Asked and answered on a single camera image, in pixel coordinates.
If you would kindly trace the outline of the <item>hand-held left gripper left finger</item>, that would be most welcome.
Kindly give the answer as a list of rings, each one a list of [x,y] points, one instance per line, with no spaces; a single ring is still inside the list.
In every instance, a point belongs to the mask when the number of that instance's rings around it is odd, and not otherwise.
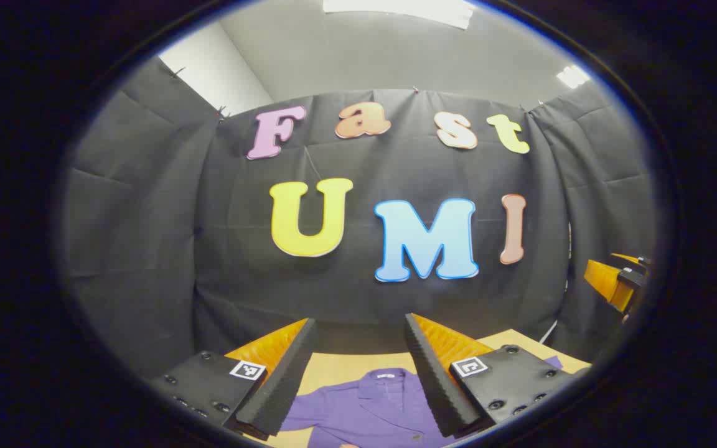
[[[163,399],[220,431],[276,436],[313,354],[317,322],[302,319],[228,354],[201,351],[150,380]]]

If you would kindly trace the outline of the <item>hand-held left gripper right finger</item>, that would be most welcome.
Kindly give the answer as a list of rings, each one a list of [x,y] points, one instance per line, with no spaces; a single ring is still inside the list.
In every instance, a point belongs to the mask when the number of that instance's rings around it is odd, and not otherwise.
[[[517,418],[590,368],[515,330],[476,340],[409,313],[404,334],[438,428],[455,439]]]

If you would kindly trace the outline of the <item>purple collared shirt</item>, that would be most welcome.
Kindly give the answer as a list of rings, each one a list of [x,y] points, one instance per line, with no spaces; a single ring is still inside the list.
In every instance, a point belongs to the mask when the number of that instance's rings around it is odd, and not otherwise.
[[[480,412],[472,424],[442,434],[418,375],[404,368],[367,372],[293,401],[282,431],[311,429],[307,448],[442,448],[526,411],[562,389],[572,374],[518,346],[455,362],[459,395]]]

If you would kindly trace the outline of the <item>black backdrop cloth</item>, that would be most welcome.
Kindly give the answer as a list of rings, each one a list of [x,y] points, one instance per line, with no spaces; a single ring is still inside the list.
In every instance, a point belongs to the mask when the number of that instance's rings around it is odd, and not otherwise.
[[[76,146],[63,198],[69,284],[119,359],[158,375],[302,318],[317,351],[403,352],[406,313],[474,338],[550,334],[592,361],[620,314],[583,279],[610,253],[654,257],[669,209],[650,145],[605,90],[524,111],[413,89],[304,96],[217,121],[154,58]],[[474,278],[382,283],[375,206],[425,226],[474,202]]]

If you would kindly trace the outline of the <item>ceiling light panel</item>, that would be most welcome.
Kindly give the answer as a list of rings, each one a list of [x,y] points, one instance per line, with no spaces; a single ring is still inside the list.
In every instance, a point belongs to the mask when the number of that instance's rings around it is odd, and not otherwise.
[[[557,79],[567,88],[575,89],[591,80],[589,74],[577,65],[566,66],[556,73]]]

